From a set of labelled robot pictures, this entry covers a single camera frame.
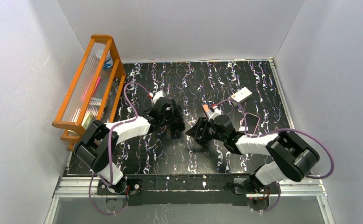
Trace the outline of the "phone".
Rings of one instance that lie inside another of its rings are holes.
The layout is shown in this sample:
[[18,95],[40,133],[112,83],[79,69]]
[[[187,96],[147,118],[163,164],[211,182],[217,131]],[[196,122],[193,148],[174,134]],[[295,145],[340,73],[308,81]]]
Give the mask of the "phone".
[[241,121],[238,131],[243,133],[246,131],[249,135],[254,135],[258,128],[259,121],[259,116],[247,112]]

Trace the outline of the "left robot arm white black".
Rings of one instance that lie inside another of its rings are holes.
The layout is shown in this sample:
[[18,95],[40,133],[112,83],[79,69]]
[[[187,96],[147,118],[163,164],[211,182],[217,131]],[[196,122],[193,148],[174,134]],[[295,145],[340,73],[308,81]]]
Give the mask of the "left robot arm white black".
[[126,140],[145,136],[166,127],[172,135],[185,130],[182,108],[173,99],[160,97],[154,105],[132,119],[116,123],[91,122],[73,153],[102,182],[110,187],[117,185],[124,174],[112,160],[115,147]]

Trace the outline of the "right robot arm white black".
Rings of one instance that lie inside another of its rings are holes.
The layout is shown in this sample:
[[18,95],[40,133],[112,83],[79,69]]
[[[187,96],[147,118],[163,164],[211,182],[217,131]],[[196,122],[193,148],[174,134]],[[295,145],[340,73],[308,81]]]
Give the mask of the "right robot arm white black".
[[286,130],[259,137],[237,131],[226,115],[214,119],[200,117],[186,135],[198,141],[218,140],[234,154],[262,154],[273,161],[262,165],[242,183],[234,186],[248,191],[260,191],[265,186],[284,179],[300,182],[320,160],[319,154],[298,134]]

